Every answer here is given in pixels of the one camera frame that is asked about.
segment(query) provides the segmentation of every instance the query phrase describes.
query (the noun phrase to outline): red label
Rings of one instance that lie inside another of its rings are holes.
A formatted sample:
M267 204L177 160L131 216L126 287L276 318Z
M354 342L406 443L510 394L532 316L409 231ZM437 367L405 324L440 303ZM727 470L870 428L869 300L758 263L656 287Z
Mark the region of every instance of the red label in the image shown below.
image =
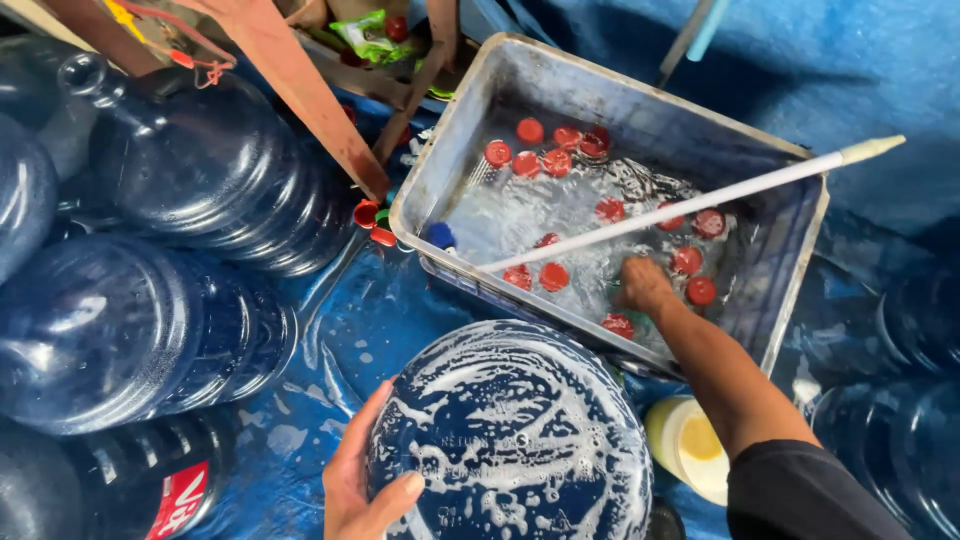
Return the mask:
M163 479L163 498L146 540L166 538L190 522L204 501L206 461Z

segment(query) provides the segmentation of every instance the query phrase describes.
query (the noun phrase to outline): forearm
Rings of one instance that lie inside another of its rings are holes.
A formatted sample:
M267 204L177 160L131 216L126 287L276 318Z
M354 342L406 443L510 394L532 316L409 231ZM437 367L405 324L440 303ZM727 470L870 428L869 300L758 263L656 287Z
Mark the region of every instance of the forearm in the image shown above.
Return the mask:
M800 412L733 338L676 297L650 315L731 459L764 440L819 446Z

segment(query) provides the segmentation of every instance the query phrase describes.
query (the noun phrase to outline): gray plastic tub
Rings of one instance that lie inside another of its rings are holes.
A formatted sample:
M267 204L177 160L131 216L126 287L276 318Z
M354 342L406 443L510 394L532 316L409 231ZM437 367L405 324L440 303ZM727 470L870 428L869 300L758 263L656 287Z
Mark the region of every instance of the gray plastic tub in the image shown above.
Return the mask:
M512 210L507 202L496 203L496 190L513 182L507 180L510 173L489 170L483 150L490 140L502 138L516 154L521 148L512 129L526 115L541 120L546 139L559 125L587 129L597 124L609 130L613 144L608 163L578 163L576 175L571 173L567 180L537 181L546 186L543 189L510 187L515 195L518 188L533 189L524 196L537 199L531 202L529 219L524 218L524 226L530 226L524 235L516 227L507 231ZM553 298L542 291L524 291L500 276L479 272L475 265L530 249L523 242L532 242L529 234L541 234L537 220L559 220L540 229L569 225L570 234L599 226L587 223L596 199L584 202L583 208L577 205L588 196L588 179L599 178L597 171L615 160L639 163L663 177L710 191L810 157L799 146L528 37L497 34L480 50L397 194L390 225L400 241L420 252L421 264L431 274L521 318L563 331L630 371L681 378L662 343L655 346L642 336L630 341L600 327L596 299L582 295L588 307L579 309L570 303L573 292L561 302L559 294ZM767 374L773 369L827 204L824 175L757 194L721 208L735 215L737 230L705 250L705 271L716 276L720 293L704 315L742 344ZM553 213L559 218L536 209L553 208L550 205L556 205ZM421 238L436 221L450 224L458 237L458 256ZM501 241L498 235L505 233L522 240L514 242L511 236L510 241ZM634 238L621 238L627 244L616 249L598 247L607 251L595 255L611 260L594 264L598 269L590 271L598 274L589 277L592 282L600 274L612 278L623 255L645 253L637 246L659 245L662 240L663 233L652 228ZM591 290L602 297L601 289L598 284Z

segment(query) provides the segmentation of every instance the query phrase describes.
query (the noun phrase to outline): black sleeve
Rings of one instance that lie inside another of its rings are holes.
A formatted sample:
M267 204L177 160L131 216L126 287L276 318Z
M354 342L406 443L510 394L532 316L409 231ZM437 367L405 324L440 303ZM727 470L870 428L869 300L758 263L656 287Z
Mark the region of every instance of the black sleeve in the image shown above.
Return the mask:
M727 484L733 540L910 538L836 457L809 443L751 445L731 464Z

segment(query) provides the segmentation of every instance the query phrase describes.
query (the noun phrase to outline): white stick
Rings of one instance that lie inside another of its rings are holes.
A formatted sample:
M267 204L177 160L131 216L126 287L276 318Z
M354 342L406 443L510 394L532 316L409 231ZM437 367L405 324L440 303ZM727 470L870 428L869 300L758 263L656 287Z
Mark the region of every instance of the white stick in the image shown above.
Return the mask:
M771 187L776 187L781 184L794 182L799 179L820 174L843 165L849 165L858 161L867 160L874 156L879 156L895 146L903 144L905 140L906 137L903 135L870 139L844 148L843 150L833 152L825 156L820 156L819 158L814 158L813 160L802 161L800 163L796 163L780 170L776 170L750 180L745 180L737 184L721 187L720 189L716 189L710 193L704 193L703 195L694 197L693 199L680 201L679 203L670 205L669 207L664 207L662 209L655 209L637 217L632 217L625 221L614 223L595 231L590 231L566 240L561 240L555 244L538 248L525 254L506 258L499 262L484 264L479 268L482 272L493 273L499 272L500 270L504 270L511 266L516 266L518 264L533 262L542 258L554 257L561 253L566 253L577 248L595 244L596 242L609 240L610 238L624 233L636 231L637 229L642 229L644 227L650 227L651 225L661 221L666 221L668 219L686 215L702 209L715 207L722 203L732 201L733 199L746 197L747 195L753 195L754 193L763 191L764 189L770 189Z

